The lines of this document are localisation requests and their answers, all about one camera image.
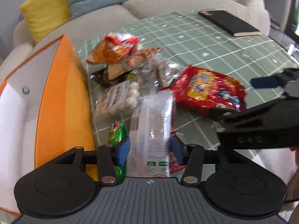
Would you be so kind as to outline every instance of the white wall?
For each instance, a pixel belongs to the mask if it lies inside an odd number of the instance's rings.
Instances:
[[[13,30],[19,21],[19,6],[25,1],[0,0],[0,57],[6,58],[13,49]]]

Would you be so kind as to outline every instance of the cable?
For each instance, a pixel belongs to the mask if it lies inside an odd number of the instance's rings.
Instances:
[[[287,203],[293,203],[295,201],[299,201],[299,198],[295,198],[295,199],[291,199],[291,200],[286,200],[284,203],[287,204]]]

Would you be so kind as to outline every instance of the nutrition label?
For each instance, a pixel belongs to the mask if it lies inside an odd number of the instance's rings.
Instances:
[[[149,142],[148,155],[167,155],[168,146],[164,142],[165,107],[150,109],[149,111]]]

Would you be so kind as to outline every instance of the couch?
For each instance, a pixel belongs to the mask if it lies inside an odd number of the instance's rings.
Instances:
[[[72,44],[76,45],[144,18],[173,11],[208,8],[226,10],[260,29],[265,35],[269,34],[270,17],[263,0],[128,0],[123,4],[101,8],[71,20],[36,45],[26,21],[22,20],[13,33],[14,49],[0,66],[0,81],[28,55],[62,34],[67,34]]]

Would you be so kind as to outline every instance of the egg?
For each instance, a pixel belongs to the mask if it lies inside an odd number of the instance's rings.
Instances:
[[[139,93],[139,91],[136,90],[136,89],[131,89],[131,90],[129,90],[129,92],[128,92],[128,97],[134,97],[134,98],[137,98],[137,97],[139,97],[139,95],[140,95],[140,93]]]
[[[131,82],[129,88],[138,90],[139,89],[139,83],[138,82]]]
[[[134,109],[137,106],[137,100],[134,97],[128,97],[126,99],[126,104],[131,108]]]

